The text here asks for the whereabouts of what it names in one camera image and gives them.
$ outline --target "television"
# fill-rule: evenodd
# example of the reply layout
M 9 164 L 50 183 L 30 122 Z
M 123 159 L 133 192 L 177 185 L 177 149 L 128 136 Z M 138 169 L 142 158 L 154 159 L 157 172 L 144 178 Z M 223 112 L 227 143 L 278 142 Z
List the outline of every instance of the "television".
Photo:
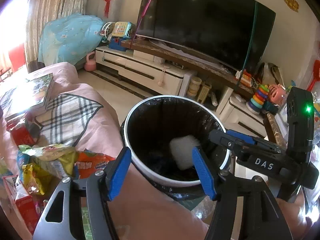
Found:
M 141 1 L 139 18 L 147 2 Z M 190 48 L 241 70 L 255 19 L 245 66 L 254 74 L 275 17 L 274 11 L 255 0 L 152 0 L 137 35 Z

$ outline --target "blue floral cloth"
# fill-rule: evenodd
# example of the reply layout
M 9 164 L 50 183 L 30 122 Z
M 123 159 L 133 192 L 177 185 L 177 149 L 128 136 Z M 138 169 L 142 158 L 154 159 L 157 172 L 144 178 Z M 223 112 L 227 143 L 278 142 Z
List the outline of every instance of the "blue floral cloth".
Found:
M 100 18 L 81 14 L 47 22 L 39 42 L 38 62 L 46 66 L 59 62 L 76 64 L 98 46 L 103 25 Z

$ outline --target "trash can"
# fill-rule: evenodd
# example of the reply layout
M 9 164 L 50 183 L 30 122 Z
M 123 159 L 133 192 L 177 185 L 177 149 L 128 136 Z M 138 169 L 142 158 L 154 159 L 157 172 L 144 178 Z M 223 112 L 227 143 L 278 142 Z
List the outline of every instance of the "trash can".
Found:
M 209 132 L 225 131 L 207 108 L 188 98 L 155 96 L 135 105 L 122 125 L 124 143 L 132 152 L 132 162 L 159 190 L 179 199 L 204 195 L 194 167 L 181 171 L 172 158 L 173 138 L 193 135 L 220 169 L 229 165 L 230 151 L 212 143 Z

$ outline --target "screw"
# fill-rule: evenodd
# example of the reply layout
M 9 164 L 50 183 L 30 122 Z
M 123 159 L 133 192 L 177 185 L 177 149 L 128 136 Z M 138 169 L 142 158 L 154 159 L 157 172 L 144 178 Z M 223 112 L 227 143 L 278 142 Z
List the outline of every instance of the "screw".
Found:
M 96 176 L 102 176 L 103 175 L 103 170 L 96 170 L 94 173 Z
M 62 179 L 62 182 L 63 182 L 63 183 L 68 183 L 70 180 L 71 180 L 70 177 L 64 177 L 64 178 Z
M 263 181 L 263 179 L 262 179 L 260 176 L 258 176 L 258 175 L 253 176 L 253 179 L 254 179 L 254 181 L 256 181 L 256 182 L 262 182 L 262 181 Z
M 229 174 L 229 171 L 227 171 L 227 170 L 220 170 L 220 174 L 221 174 L 222 176 L 227 176 L 227 175 Z

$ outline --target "green led light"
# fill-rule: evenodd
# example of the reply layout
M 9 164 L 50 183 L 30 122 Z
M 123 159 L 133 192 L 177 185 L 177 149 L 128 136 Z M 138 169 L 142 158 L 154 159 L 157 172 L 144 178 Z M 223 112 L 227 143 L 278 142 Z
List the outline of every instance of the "green led light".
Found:
M 310 112 L 311 112 L 311 106 L 307 106 L 307 107 L 306 107 L 306 111 L 307 111 L 308 113 L 310 113 Z

